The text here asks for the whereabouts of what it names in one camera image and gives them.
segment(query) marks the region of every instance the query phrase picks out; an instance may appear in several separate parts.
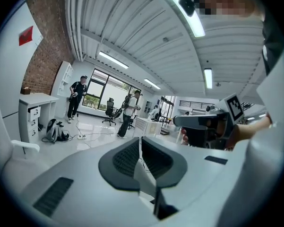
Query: brick wall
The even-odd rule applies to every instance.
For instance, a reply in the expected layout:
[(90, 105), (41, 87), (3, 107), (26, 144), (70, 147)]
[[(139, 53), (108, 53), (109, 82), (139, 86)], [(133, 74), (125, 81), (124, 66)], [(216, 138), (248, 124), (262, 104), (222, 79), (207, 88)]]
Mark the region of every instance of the brick wall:
[(24, 76), (23, 87), (50, 94), (62, 61), (73, 63), (65, 20), (65, 0), (27, 0), (43, 36)]

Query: man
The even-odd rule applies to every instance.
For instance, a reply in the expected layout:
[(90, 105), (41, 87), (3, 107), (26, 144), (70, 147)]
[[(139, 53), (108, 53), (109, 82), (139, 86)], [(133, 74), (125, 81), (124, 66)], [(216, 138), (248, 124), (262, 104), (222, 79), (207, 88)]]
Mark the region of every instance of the man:
[[(256, 15), (263, 21), (263, 36), (264, 47), (262, 55), (267, 75), (275, 66), (281, 53), (284, 50), (284, 37), (281, 33), (278, 24), (270, 14), (270, 12), (258, 0), (194, 0), (200, 11), (205, 11), (206, 14), (222, 14), (222, 15), (237, 15), (239, 17), (249, 17)], [(227, 141), (227, 148), (234, 147), (240, 140), (250, 139), (257, 131), (268, 128), (272, 121), (267, 114), (259, 122), (253, 125), (237, 124), (232, 132), (231, 137)], [(219, 122), (217, 129), (220, 133), (224, 131), (223, 122)], [(184, 134), (183, 140), (187, 143), (188, 137), (186, 131), (181, 130)]]
[(130, 96), (128, 107), (123, 111), (123, 124), (121, 125), (117, 134), (118, 137), (125, 136), (133, 111), (135, 109), (140, 110), (140, 107), (136, 105), (137, 99), (140, 97), (140, 95), (141, 92), (139, 90), (136, 90), (134, 92), (134, 96)]
[(80, 81), (75, 82), (69, 88), (72, 97), (69, 102), (69, 108), (67, 113), (68, 123), (71, 123), (71, 120), (75, 119), (77, 108), (79, 107), (79, 103), (82, 99), (82, 96), (86, 94), (86, 79), (87, 76), (81, 76)]
[(158, 109), (158, 105), (155, 105), (155, 108), (149, 113), (148, 119), (153, 120), (155, 118), (155, 115), (159, 112), (160, 112), (160, 110)]

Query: white desk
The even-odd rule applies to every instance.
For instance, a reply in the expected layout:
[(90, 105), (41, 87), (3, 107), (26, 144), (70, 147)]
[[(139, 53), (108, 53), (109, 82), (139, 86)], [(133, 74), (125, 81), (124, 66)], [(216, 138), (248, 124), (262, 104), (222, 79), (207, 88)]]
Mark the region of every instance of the white desk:
[(44, 93), (20, 95), (19, 129), (23, 142), (34, 143), (38, 140), (38, 121), (47, 127), (49, 120), (55, 117), (58, 98)]
[(133, 137), (148, 136), (155, 137), (161, 132), (161, 123), (144, 118), (136, 118)]

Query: floor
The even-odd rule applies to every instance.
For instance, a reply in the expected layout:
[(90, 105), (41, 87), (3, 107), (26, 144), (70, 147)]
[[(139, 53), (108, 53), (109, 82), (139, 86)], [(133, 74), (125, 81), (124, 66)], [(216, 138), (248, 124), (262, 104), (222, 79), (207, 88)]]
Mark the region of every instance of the floor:
[[(86, 150), (89, 148), (99, 147), (101, 145), (112, 143), (115, 140), (122, 140), (117, 137), (116, 134), (121, 125), (119, 119), (115, 122), (116, 125), (112, 124), (109, 126), (108, 122), (102, 123), (103, 119), (98, 117), (92, 117), (87, 115), (79, 114), (79, 117), (75, 117), (75, 120), (72, 120), (72, 123), (67, 123), (66, 119), (57, 119), (62, 122), (64, 125), (63, 130), (65, 133), (74, 136), (70, 141), (65, 142), (56, 142), (56, 143), (47, 143), (42, 142), (42, 138), (45, 137), (46, 129), (43, 129), (39, 132), (39, 141), (36, 142), (40, 146), (39, 157), (44, 163), (49, 167), (54, 166), (67, 156), (74, 154), (81, 150)], [(86, 140), (78, 140), (77, 135), (80, 134), (86, 135)], [(125, 137), (133, 137), (134, 129), (127, 130)], [(158, 135), (157, 138), (175, 142), (175, 138), (171, 136)]]

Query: railing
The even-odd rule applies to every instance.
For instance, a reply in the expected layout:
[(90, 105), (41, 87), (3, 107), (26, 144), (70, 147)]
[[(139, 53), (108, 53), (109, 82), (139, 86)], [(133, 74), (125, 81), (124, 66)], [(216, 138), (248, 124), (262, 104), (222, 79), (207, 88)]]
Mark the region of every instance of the railing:
[(213, 105), (213, 104), (180, 100), (180, 106), (189, 107), (189, 108), (204, 109), (205, 110), (210, 105)]
[[(210, 106), (210, 105), (213, 105), (213, 104), (180, 100), (180, 106), (194, 108), (194, 109), (204, 109), (205, 110), (207, 108), (207, 106)], [(251, 108), (253, 105), (254, 104), (250, 104), (250, 103), (242, 103), (241, 107), (242, 107), (243, 111), (245, 111), (245, 110)]]

